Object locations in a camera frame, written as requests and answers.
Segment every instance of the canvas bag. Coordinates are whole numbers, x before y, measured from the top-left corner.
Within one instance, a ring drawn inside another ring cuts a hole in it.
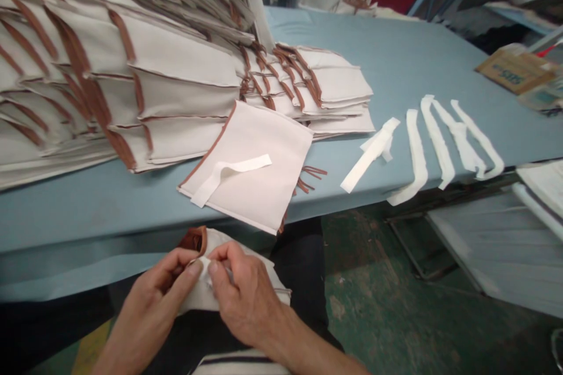
[[[276,234],[312,141],[313,132],[298,122],[267,108],[237,101],[221,135],[178,190],[192,198],[213,175],[217,165],[267,154],[271,165],[229,173],[206,204]]]
[[[170,116],[227,117],[239,86],[199,84],[132,67],[137,81],[140,118]]]
[[[149,163],[175,163],[204,155],[221,133],[225,121],[217,117],[143,119],[151,151]]]

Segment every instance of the green floor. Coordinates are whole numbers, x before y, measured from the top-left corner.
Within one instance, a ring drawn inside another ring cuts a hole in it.
[[[323,217],[323,231],[330,328],[370,372],[559,373],[549,335],[562,320],[416,280],[381,206]]]

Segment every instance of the striped fabric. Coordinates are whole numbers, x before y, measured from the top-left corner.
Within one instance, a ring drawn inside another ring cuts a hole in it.
[[[209,354],[192,375],[287,375],[290,372],[256,349]]]

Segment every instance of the workbench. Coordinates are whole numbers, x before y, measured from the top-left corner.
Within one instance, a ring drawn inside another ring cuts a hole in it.
[[[323,180],[304,175],[315,190],[298,190],[288,223],[380,202],[411,183],[405,114],[419,108],[426,94],[435,95],[454,116],[449,101],[459,100],[506,166],[563,156],[563,120],[523,107],[509,91],[474,72],[486,55],[442,26],[298,9],[266,8],[266,15],[277,41],[330,49],[361,66],[374,91],[369,108],[377,129],[391,117],[401,120],[391,149],[394,159],[374,162],[350,195],[340,183],[361,156],[359,146],[367,136],[314,143],[306,165],[328,175]],[[467,178],[452,137],[437,121],[456,178]],[[439,184],[441,171],[421,114],[418,127],[429,189]],[[114,160],[2,193],[0,301],[47,300],[105,285],[152,266],[187,227],[210,222],[228,227],[231,219],[198,208],[176,190],[197,162],[132,175]]]

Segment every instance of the white strap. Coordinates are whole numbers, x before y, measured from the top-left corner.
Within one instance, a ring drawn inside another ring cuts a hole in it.
[[[457,151],[462,159],[463,168],[471,172],[477,171],[477,177],[483,176],[487,165],[467,140],[467,126],[465,123],[456,122],[437,100],[433,100],[432,104],[436,107],[440,118],[452,133]]]
[[[368,169],[369,165],[383,153],[383,150],[385,149],[393,135],[393,131],[399,125],[399,123],[401,122],[396,118],[390,118],[383,125],[381,130],[366,142],[366,144],[369,142],[369,145],[366,146],[364,153],[359,158],[354,167],[352,167],[350,173],[348,173],[343,182],[340,183],[341,188],[343,188],[348,193],[352,192],[358,181]]]
[[[426,95],[420,102],[420,110],[422,111],[422,116],[424,117],[424,122],[426,123],[426,129],[428,129],[428,133],[430,134],[430,138],[432,140],[432,144],[434,145],[434,150],[436,151],[436,156],[438,157],[438,162],[440,163],[440,168],[442,170],[442,182],[438,187],[444,190],[453,180],[456,172],[453,167],[450,153],[447,150],[446,141],[444,141],[442,132],[440,132],[440,128],[430,111],[433,99],[434,96]]]
[[[374,136],[372,136],[370,139],[368,139],[367,141],[365,141],[362,145],[360,145],[360,148],[362,149],[362,151],[365,152],[366,149],[368,149],[368,147],[379,137],[381,131],[377,132]],[[385,143],[385,146],[383,148],[383,152],[381,153],[381,156],[383,157],[383,159],[386,162],[389,162],[393,159],[393,156],[391,155],[391,145],[393,144],[393,136],[389,137],[389,139],[387,139],[387,142]]]
[[[479,129],[479,127],[475,124],[473,119],[471,119],[471,117],[469,117],[461,109],[461,107],[459,107],[459,101],[452,100],[452,107],[456,111],[458,116],[467,125],[467,128],[472,133],[472,135],[479,141],[479,143],[481,144],[483,149],[487,152],[491,160],[493,160],[494,168],[488,173],[485,173],[483,175],[477,174],[476,179],[489,180],[492,179],[493,177],[500,175],[504,170],[504,161],[502,158],[500,158],[500,155],[498,154],[497,150],[494,149],[494,146],[489,140],[489,138],[487,137],[487,135],[481,132],[481,129]]]
[[[272,164],[270,155],[264,154],[256,158],[251,158],[246,161],[237,163],[227,163],[219,161],[215,164],[211,176],[204,181],[198,190],[192,196],[191,202],[195,203],[198,207],[203,208],[207,203],[213,192],[221,184],[221,176],[224,169],[228,168],[237,173],[245,173],[247,171],[258,170],[259,168],[266,167]]]
[[[410,109],[406,112],[406,128],[409,132],[409,143],[411,145],[412,168],[415,173],[415,180],[410,185],[402,187],[387,198],[387,202],[396,206],[408,201],[426,184],[428,180],[428,170],[426,169],[426,160],[424,158],[424,149],[422,148],[422,140],[420,133],[416,127],[416,117],[418,110]]]

